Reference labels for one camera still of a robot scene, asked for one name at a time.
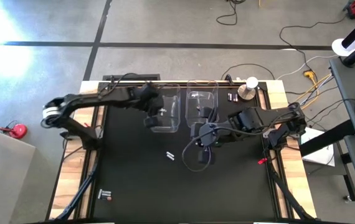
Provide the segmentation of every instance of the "cable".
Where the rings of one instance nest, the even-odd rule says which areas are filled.
[[[312,87],[309,88],[309,90],[307,90],[304,94],[302,94],[301,96],[299,96],[296,100],[294,100],[294,102],[297,102],[300,98],[304,97],[307,93],[309,93],[310,91],[312,91],[312,89],[314,87],[316,87],[319,83],[321,83],[322,81],[324,81],[326,78],[328,78],[331,74],[326,75],[325,77],[323,77],[320,81],[318,81],[315,85],[313,85]]]
[[[238,4],[241,4],[241,3],[245,2],[246,0],[228,0],[228,1],[229,1],[230,6],[233,9],[233,14],[219,16],[218,18],[216,18],[216,22],[219,23],[219,24],[225,25],[225,26],[234,26],[234,25],[237,24],[237,19],[238,19],[237,18],[237,11],[235,10],[235,8],[237,7]],[[220,18],[230,17],[230,16],[235,16],[234,23],[228,24],[228,23],[219,21]]]
[[[294,148],[294,147],[291,147],[291,146],[285,146],[287,148],[290,148],[290,149],[295,149],[295,150],[301,150],[301,149],[297,149],[297,148]]]
[[[246,134],[246,135],[249,135],[249,136],[258,136],[260,134],[263,134],[265,132],[267,132],[267,130],[269,130],[273,125],[275,125],[276,121],[281,118],[282,116],[285,116],[285,115],[288,115],[288,114],[291,114],[292,112],[289,112],[289,113],[285,113],[285,114],[282,114],[280,116],[277,116],[272,122],[270,122],[269,126],[267,126],[266,128],[264,128],[262,131],[260,132],[257,132],[257,133],[248,133],[248,132],[245,132],[245,131],[239,131],[239,130],[236,130],[236,129],[232,129],[232,128],[226,128],[226,127],[216,127],[214,128],[213,130],[214,131],[217,131],[217,130],[228,130],[228,131],[232,131],[232,132],[235,132],[235,133],[239,133],[239,134]]]
[[[311,172],[308,173],[308,175],[312,175],[315,172],[317,172],[317,171],[321,170],[322,168],[326,167],[326,165],[328,165],[333,159],[334,159],[334,153],[333,153],[333,156],[331,156],[331,159],[326,164],[322,164],[319,168],[316,168],[316,169],[312,170]]]
[[[100,138],[101,136],[102,136],[102,134],[103,134],[103,126],[102,125],[96,125],[95,127],[94,127],[95,129],[96,128],[101,128],[101,130],[100,130],[100,132],[99,132],[99,134],[98,134],[98,136],[97,136],[97,138]],[[64,151],[67,149],[67,140],[66,139],[63,139],[63,149],[64,149]],[[82,149],[83,148],[83,146],[80,146],[80,147],[78,147],[77,149],[75,149],[75,150],[73,150],[70,154],[68,154],[68,155],[66,155],[63,159],[62,159],[62,161],[65,161],[66,160],[66,158],[68,158],[68,157],[70,157],[70,156],[72,156],[72,154],[74,154],[74,153],[76,153],[77,151],[79,151],[80,149]]]
[[[321,113],[322,113],[323,111],[325,111],[326,109],[328,109],[328,108],[334,106],[336,103],[339,103],[339,102],[341,102],[341,101],[347,101],[347,100],[353,100],[353,101],[355,101],[355,99],[351,99],[351,98],[338,100],[338,101],[336,101],[335,103],[333,103],[332,105],[329,105],[329,106],[325,107],[324,109],[322,109],[321,111],[319,111],[316,115],[314,115],[314,116],[313,116],[311,119],[309,119],[307,122],[312,121],[312,120],[315,119],[319,114],[321,114]]]
[[[139,76],[138,74],[132,73],[132,72],[126,73],[126,74],[124,74],[123,76],[121,76],[120,79],[118,79],[118,81],[113,85],[113,87],[110,89],[110,91],[108,91],[108,92],[106,92],[104,95],[102,95],[102,91],[103,91],[105,88],[107,88],[107,86],[108,86],[108,85],[106,85],[106,86],[104,86],[100,91],[98,91],[98,94],[99,94],[100,96],[105,96],[105,95],[107,95],[107,94],[110,94],[112,91],[114,91],[114,89],[115,89],[116,86],[120,83],[120,81],[121,81],[122,79],[124,79],[124,78],[125,78],[126,76],[128,76],[128,75],[137,75],[137,76]]]
[[[307,28],[307,29],[310,29],[310,28],[313,28],[313,27],[314,27],[315,25],[317,25],[317,24],[337,24],[337,23],[343,21],[343,20],[345,19],[345,17],[346,17],[346,16],[344,16],[342,19],[340,19],[339,21],[336,21],[336,22],[321,22],[321,21],[319,21],[319,22],[313,24],[312,26],[285,26],[285,27],[283,27],[283,28],[281,29],[280,34],[279,34],[279,37],[280,37],[280,39],[281,39],[284,43],[288,44],[292,49],[295,49],[296,51],[301,52],[302,55],[303,55],[303,58],[304,58],[304,60],[305,60],[305,65],[306,65],[311,71],[313,71],[312,68],[308,65],[308,62],[306,61],[306,54],[305,54],[303,51],[301,51],[300,49],[297,49],[297,48],[295,48],[294,46],[292,46],[292,45],[291,45],[289,42],[287,42],[285,39],[283,39],[283,37],[282,37],[283,31],[284,31],[286,28]]]
[[[322,84],[322,85],[325,85],[325,84],[329,83],[329,82],[330,82],[331,80],[333,80],[333,79],[334,79],[334,77],[333,77],[333,78],[330,78],[329,80],[326,81],[326,83],[324,83],[324,84]],[[317,97],[317,96],[312,96],[312,97],[310,97],[310,96],[315,92],[315,90],[313,90],[313,91],[310,93],[310,95],[308,96],[308,98],[305,100],[304,103],[306,103],[308,100],[311,100],[311,99]]]
[[[70,154],[66,155],[64,158],[63,158],[63,161],[65,161],[68,157],[70,157],[72,154],[76,153],[77,151],[79,151],[79,149],[83,148],[83,146],[77,148],[76,150],[72,151]]]
[[[305,92],[302,92],[302,93],[295,93],[295,92],[292,92],[292,91],[286,91],[285,93],[295,94],[295,95],[302,95],[302,94],[304,94]]]
[[[255,63],[242,63],[242,64],[234,65],[234,66],[231,66],[230,68],[228,68],[228,69],[226,70],[226,72],[223,73],[223,75],[221,76],[220,80],[223,80],[223,77],[226,75],[226,73],[227,73],[230,69],[236,68],[236,67],[239,67],[239,66],[243,66],[243,65],[254,65],[254,66],[261,67],[261,68],[265,69],[266,71],[268,71],[268,72],[271,74],[273,80],[276,79],[275,76],[273,75],[273,73],[272,73],[269,69],[267,69],[266,67],[263,67],[263,66],[261,66],[261,65],[255,64]]]
[[[317,124],[319,127],[321,127],[321,129],[323,130],[323,131],[327,131],[327,129],[325,129],[322,125],[320,125],[320,124]]]
[[[213,133],[214,131],[217,131],[217,130],[228,130],[228,131],[232,131],[232,132],[235,132],[235,133],[239,133],[239,134],[246,134],[246,135],[249,135],[249,136],[258,136],[260,134],[263,134],[265,133],[267,130],[269,130],[273,125],[275,125],[276,121],[281,118],[282,116],[285,116],[285,115],[288,115],[288,114],[291,114],[292,112],[289,112],[289,113],[285,113],[285,114],[282,114],[280,116],[277,116],[272,122],[270,122],[269,126],[267,126],[264,130],[258,132],[258,133],[248,133],[248,132],[245,132],[245,131],[239,131],[239,130],[236,130],[236,129],[232,129],[232,128],[225,128],[225,127],[216,127],[204,134],[201,134],[200,136],[197,136],[197,137],[194,137],[190,142],[189,144],[186,145],[186,147],[184,147],[183,151],[182,151],[182,161],[183,161],[183,164],[192,172],[201,172],[201,171],[204,171],[206,168],[208,168],[209,164],[211,163],[211,154],[212,154],[212,149],[211,147],[207,147],[206,150],[209,150],[209,158],[208,158],[208,162],[207,164],[201,168],[201,169],[198,169],[198,170],[194,170],[192,168],[190,168],[187,164],[186,164],[186,161],[184,160],[184,155],[187,151],[187,149],[195,142],[197,141],[198,139],[204,137],[205,135],[207,134],[210,134],[210,133]]]
[[[341,104],[343,104],[343,103],[344,103],[343,101],[340,102],[340,103],[338,103],[338,105],[337,105],[336,107],[334,107],[333,109],[331,109],[327,114],[323,115],[318,121],[316,121],[316,122],[312,121],[312,122],[314,122],[313,125],[315,125],[316,123],[320,122],[323,118],[327,117],[333,110],[338,109],[338,107],[341,106]]]
[[[313,59],[316,59],[316,58],[333,58],[333,57],[337,57],[338,55],[332,55],[332,56],[315,56],[309,60],[307,60],[306,62],[309,63],[310,61],[312,61]],[[284,75],[280,75],[277,80],[287,76],[287,75],[293,75],[295,74],[296,72],[299,72],[306,64],[304,63],[299,69],[295,70],[294,72],[290,72],[290,73],[287,73],[287,74],[284,74]]]
[[[211,151],[211,150],[209,151],[209,158],[208,158],[207,164],[206,164],[203,168],[195,170],[195,169],[190,168],[190,167],[186,164],[186,161],[184,160],[184,155],[185,155],[187,149],[188,149],[195,141],[197,141],[198,139],[200,139],[200,138],[204,137],[205,135],[210,134],[210,133],[212,133],[212,132],[214,132],[214,130],[210,130],[210,131],[208,131],[208,132],[206,132],[206,133],[204,133],[204,134],[201,134],[200,136],[197,136],[197,137],[193,138],[193,139],[189,142],[189,144],[187,144],[187,146],[183,149],[183,151],[182,151],[182,161],[183,161],[183,164],[184,164],[184,165],[186,166],[186,168],[189,169],[191,172],[201,172],[201,171],[204,171],[206,168],[208,168],[208,167],[209,167],[209,164],[211,163],[211,154],[212,154],[211,152],[212,152],[212,151]]]
[[[322,91],[322,92],[319,94],[319,96],[322,95],[323,93],[327,92],[327,91],[334,90],[334,89],[336,89],[336,88],[338,88],[338,86],[329,88],[329,89],[327,89],[327,90],[325,90],[325,91]]]
[[[304,105],[304,106],[302,107],[303,110],[304,110],[305,108],[307,108],[308,106],[310,106],[313,102],[315,102],[315,101],[318,99],[318,97],[319,97],[319,89],[320,89],[325,83],[328,83],[329,81],[331,81],[331,80],[333,79],[333,78],[329,79],[330,77],[331,77],[331,75],[330,75],[324,82],[322,82],[322,83],[320,84],[320,86],[318,86],[317,88],[315,88],[315,90],[313,90],[313,91],[309,94],[309,96],[307,97],[306,100],[302,101],[301,105]],[[310,101],[307,105],[305,105],[306,102],[309,100],[310,96],[311,96],[315,91],[316,91],[316,98],[313,99],[312,101]]]

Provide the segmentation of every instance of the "black metal stand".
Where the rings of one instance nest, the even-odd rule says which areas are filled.
[[[346,157],[349,155],[348,153],[343,154],[342,149],[341,149],[341,145],[339,143],[337,144],[337,147],[338,147],[338,152],[341,155],[342,159],[343,159],[343,157]],[[348,195],[349,198],[346,197],[345,200],[350,199],[350,201],[355,202],[355,187],[354,187],[354,184],[352,181],[351,173],[349,172],[347,163],[345,163],[345,159],[343,159],[343,163],[344,163],[344,168],[345,168],[345,173],[346,173],[345,175],[343,175],[343,177],[344,177],[345,185],[346,185],[346,188],[347,188],[348,194],[349,194]]]
[[[355,135],[355,130],[350,119],[300,145],[301,155],[306,156],[314,153],[319,149],[342,140],[348,135]]]
[[[349,119],[343,123],[335,126],[333,129],[326,131],[325,133],[319,135],[318,137],[313,138],[312,140],[307,141],[306,143],[300,145],[300,151],[302,156],[306,156],[317,150],[334,144],[339,140],[342,140],[345,136],[355,135],[355,130],[353,128],[352,121]],[[348,189],[349,197],[346,200],[355,202],[355,188],[352,181],[351,174],[346,164],[352,162],[351,157],[348,153],[343,154],[341,146],[337,144],[338,151],[341,155],[342,162],[344,164],[346,174],[344,176],[346,188]]]

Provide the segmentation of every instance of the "black floor stripe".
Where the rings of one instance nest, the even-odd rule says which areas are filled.
[[[89,81],[90,75],[92,74],[93,65],[95,64],[96,55],[98,51],[98,47],[100,45],[100,41],[102,39],[105,23],[107,21],[108,10],[110,9],[112,0],[107,0],[104,6],[102,19],[100,19],[100,24],[98,25],[97,34],[95,37],[95,42],[93,43],[92,51],[89,55],[88,64],[86,66],[85,74],[83,75],[84,81]]]
[[[0,45],[34,47],[91,47],[93,42],[8,41]]]
[[[177,43],[116,43],[116,42],[48,42],[48,41],[9,41],[0,45],[34,46],[34,47],[121,47],[121,48],[165,48],[165,49],[248,49],[281,50],[289,49],[287,45],[262,44],[177,44]],[[300,50],[332,50],[331,46],[294,45]]]
[[[289,49],[288,45],[261,44],[176,44],[176,43],[100,43],[100,47],[125,48],[164,48],[164,49],[249,49],[249,50],[281,50]],[[332,50],[331,46],[294,45],[299,50]]]

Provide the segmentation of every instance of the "white cable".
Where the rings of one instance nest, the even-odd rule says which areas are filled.
[[[309,60],[306,61],[306,63],[309,63],[310,61],[312,61],[313,59],[316,59],[316,58],[332,58],[332,57],[337,57],[338,55],[332,55],[332,56],[315,56]],[[276,78],[276,80],[279,80],[281,77],[284,77],[284,76],[287,76],[287,75],[292,75],[296,72],[299,72],[305,65],[306,63],[304,63],[299,69],[295,70],[294,72],[290,72],[290,73],[287,73],[287,74],[284,74],[284,75],[280,75],[278,78]]]
[[[300,103],[300,105],[303,106],[303,105],[306,103],[306,101],[308,101],[308,99],[312,96],[312,94],[313,94],[313,93],[316,93],[331,77],[332,77],[332,75],[330,75],[328,78],[326,78],[326,80],[324,80],[324,81],[320,84],[320,86],[317,87],[317,89],[316,89],[315,91],[312,91],[312,93],[307,97],[307,99],[305,99],[304,101],[302,101],[302,102]]]

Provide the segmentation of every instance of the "small metal object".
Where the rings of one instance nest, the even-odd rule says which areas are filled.
[[[159,115],[161,115],[161,116],[162,116],[165,112],[166,112],[166,109],[161,108],[161,109],[160,109],[160,111],[159,111]]]
[[[110,201],[112,199],[111,192],[108,190],[100,189],[98,191],[97,199]]]
[[[175,156],[170,152],[166,152],[166,157],[170,158],[172,161],[175,160]]]
[[[175,160],[175,158],[173,158],[172,156],[170,156],[170,155],[166,155],[166,157],[168,157],[168,158],[170,158],[172,161],[174,161]]]
[[[258,87],[258,79],[255,77],[249,77],[245,84],[241,85],[237,90],[237,93],[243,100],[252,100],[256,95],[256,87]]]

